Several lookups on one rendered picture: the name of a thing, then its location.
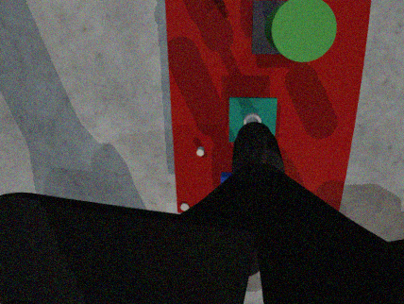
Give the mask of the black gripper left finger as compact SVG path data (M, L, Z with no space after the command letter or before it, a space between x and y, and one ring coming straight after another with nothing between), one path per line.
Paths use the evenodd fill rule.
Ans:
M263 174L247 162L181 214L0 196L0 304L244 304Z

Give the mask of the red circuit board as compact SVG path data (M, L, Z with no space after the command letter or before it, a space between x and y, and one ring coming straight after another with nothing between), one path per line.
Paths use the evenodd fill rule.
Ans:
M247 162L338 211L371 0L164 1L177 213Z

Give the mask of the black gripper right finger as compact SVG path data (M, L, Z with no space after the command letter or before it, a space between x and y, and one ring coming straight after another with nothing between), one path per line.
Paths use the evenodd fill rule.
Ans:
M260 168L263 304L404 304L404 239L388 243L272 164Z

